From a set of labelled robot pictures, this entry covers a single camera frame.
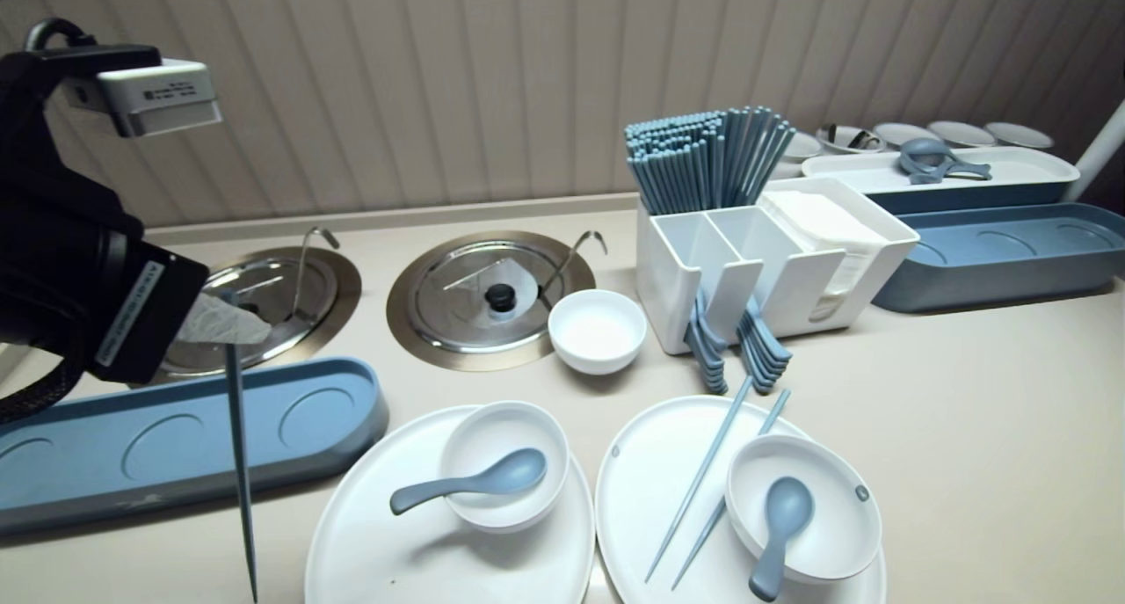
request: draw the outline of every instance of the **oval white plate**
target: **oval white plate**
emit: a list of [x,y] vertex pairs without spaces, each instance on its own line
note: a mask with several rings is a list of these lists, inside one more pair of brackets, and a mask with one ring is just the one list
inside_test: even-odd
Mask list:
[[[723,496],[731,457],[762,427],[767,412],[752,404],[739,408],[672,544],[652,579],[645,584],[648,566],[728,408],[730,398],[691,396],[667,400],[631,420],[606,452],[595,493],[597,537],[605,568],[626,604],[756,601],[747,586],[754,557],[735,535],[729,516],[716,525],[676,591],[669,588],[708,516]],[[777,418],[771,434],[808,439],[783,417]],[[883,551],[880,549],[866,570],[847,580],[829,585],[786,580],[777,602],[884,604]]]
[[574,456],[555,510],[519,533],[475,531],[439,499],[390,515],[390,493],[433,479],[447,436],[475,408],[411,421],[352,466],[313,537],[307,604],[582,602],[594,564],[594,507]]

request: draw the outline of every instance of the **blue tray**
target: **blue tray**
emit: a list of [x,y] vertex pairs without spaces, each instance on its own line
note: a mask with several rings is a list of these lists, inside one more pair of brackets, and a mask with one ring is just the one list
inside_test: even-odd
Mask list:
[[892,312],[1081,295],[1125,271],[1125,218],[1086,204],[899,218],[921,241],[873,300]]
[[[351,359],[248,371],[255,490],[346,470],[382,436],[387,403]],[[0,427],[0,534],[235,495],[225,377],[137,388]]]

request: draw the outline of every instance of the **white tray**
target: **white tray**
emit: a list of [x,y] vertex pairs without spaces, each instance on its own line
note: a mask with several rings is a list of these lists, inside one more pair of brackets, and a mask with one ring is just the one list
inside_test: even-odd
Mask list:
[[861,192],[918,192],[939,188],[1005,187],[1012,183],[1060,183],[1078,179],[1078,169],[1065,160],[1025,147],[954,148],[969,163],[991,164],[992,179],[944,179],[911,184],[898,166],[898,152],[871,155],[820,155],[801,164],[804,175],[827,175]]
[[594,507],[574,456],[558,505],[523,532],[471,530],[442,499],[390,515],[390,493],[433,478],[447,436],[475,408],[411,421],[353,465],[313,537],[306,604],[582,602],[594,564]]
[[[731,457],[757,435],[766,417],[765,411],[752,404],[739,408],[672,544],[652,579],[645,584],[648,566],[728,408],[729,398],[692,396],[667,400],[631,420],[606,452],[595,493],[597,537],[605,568],[624,604],[757,601],[747,586],[754,557],[738,541],[728,516],[719,521],[676,591],[669,591],[708,516],[722,498]],[[782,417],[771,434],[808,439]],[[777,602],[885,604],[883,551],[880,549],[866,570],[840,583],[786,582]]]

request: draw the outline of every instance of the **blue ladle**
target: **blue ladle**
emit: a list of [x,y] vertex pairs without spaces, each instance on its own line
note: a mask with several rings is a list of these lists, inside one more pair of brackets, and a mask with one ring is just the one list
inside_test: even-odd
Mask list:
[[945,143],[933,138],[906,141],[900,148],[899,166],[910,175],[910,183],[938,183],[951,172],[992,179],[990,164],[968,163],[953,155]]
[[514,494],[534,487],[546,474],[547,457],[542,452],[533,448],[519,449],[479,475],[398,488],[390,495],[390,512],[397,516],[426,501],[454,493]]
[[785,575],[785,547],[812,521],[812,493],[793,477],[776,479],[766,494],[770,540],[750,576],[750,591],[763,602],[777,600]]

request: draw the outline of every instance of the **cable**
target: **cable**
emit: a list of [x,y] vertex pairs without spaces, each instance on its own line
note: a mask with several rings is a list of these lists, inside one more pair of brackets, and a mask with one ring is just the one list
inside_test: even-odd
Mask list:
[[97,46],[98,39],[93,38],[93,35],[86,34],[82,28],[78,27],[78,24],[73,24],[69,19],[63,18],[46,18],[40,20],[32,27],[32,30],[27,30],[27,38],[24,40],[24,51],[43,51],[47,47],[47,40],[53,38],[54,35],[65,35],[66,45],[74,46]]

